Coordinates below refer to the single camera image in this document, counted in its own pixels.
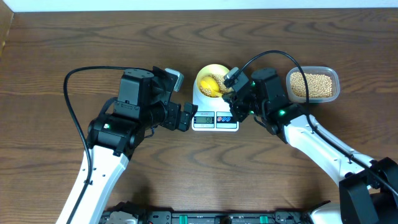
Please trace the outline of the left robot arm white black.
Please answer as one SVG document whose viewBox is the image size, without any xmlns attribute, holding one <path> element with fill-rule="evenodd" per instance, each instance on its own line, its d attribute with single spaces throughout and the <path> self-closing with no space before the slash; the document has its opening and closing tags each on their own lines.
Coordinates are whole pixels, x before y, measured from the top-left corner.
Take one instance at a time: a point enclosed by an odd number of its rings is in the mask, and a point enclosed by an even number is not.
<svg viewBox="0 0 398 224">
<path fill-rule="evenodd" d="M 68 95 L 68 81 L 79 70 L 67 73 L 63 94 L 82 140 L 81 167 L 57 223 L 98 223 L 109 196 L 147 130 L 162 126 L 188 131 L 197 105 L 171 102 L 184 75 L 170 68 L 152 70 L 121 67 L 119 93 L 110 98 L 84 134 Z"/>
</svg>

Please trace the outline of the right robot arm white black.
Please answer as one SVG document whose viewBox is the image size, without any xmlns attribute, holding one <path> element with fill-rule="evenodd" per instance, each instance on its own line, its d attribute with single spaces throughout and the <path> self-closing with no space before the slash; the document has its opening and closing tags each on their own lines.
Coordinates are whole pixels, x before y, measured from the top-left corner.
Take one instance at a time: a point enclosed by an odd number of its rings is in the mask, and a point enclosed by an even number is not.
<svg viewBox="0 0 398 224">
<path fill-rule="evenodd" d="M 338 186 L 339 203 L 325 202 L 303 218 L 308 223 L 397 223 L 397 163 L 375 160 L 339 140 L 302 105 L 285 95 L 273 68 L 250 78 L 232 69 L 224 77 L 231 91 L 223 95 L 233 118 L 250 114 L 269 133 L 302 151 Z"/>
</svg>

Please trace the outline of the yellow measuring scoop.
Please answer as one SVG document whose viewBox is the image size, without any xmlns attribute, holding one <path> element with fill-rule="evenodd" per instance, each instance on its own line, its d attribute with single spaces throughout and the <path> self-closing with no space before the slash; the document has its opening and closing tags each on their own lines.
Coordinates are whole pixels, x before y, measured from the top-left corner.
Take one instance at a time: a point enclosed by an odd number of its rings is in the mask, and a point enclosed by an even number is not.
<svg viewBox="0 0 398 224">
<path fill-rule="evenodd" d="M 212 98 L 222 97 L 220 86 L 212 77 L 203 77 L 200 80 L 200 91 L 205 95 Z"/>
</svg>

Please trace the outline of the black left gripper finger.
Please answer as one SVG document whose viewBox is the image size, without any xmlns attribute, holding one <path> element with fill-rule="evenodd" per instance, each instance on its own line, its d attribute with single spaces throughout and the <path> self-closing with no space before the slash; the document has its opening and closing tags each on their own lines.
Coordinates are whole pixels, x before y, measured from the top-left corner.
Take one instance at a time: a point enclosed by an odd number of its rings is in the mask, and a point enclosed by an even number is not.
<svg viewBox="0 0 398 224">
<path fill-rule="evenodd" d="M 189 130 L 190 122 L 191 122 L 191 115 L 187 112 L 181 112 L 180 119 L 178 122 L 177 129 L 179 131 L 185 132 Z"/>
<path fill-rule="evenodd" d="M 188 114 L 189 117 L 193 117 L 193 116 L 197 113 L 197 111 L 198 111 L 198 106 L 197 106 L 197 105 L 194 105 L 194 104 L 192 104 L 192 103 L 186 102 L 186 103 L 184 104 L 184 109 L 183 109 L 183 111 L 184 111 L 186 114 Z"/>
</svg>

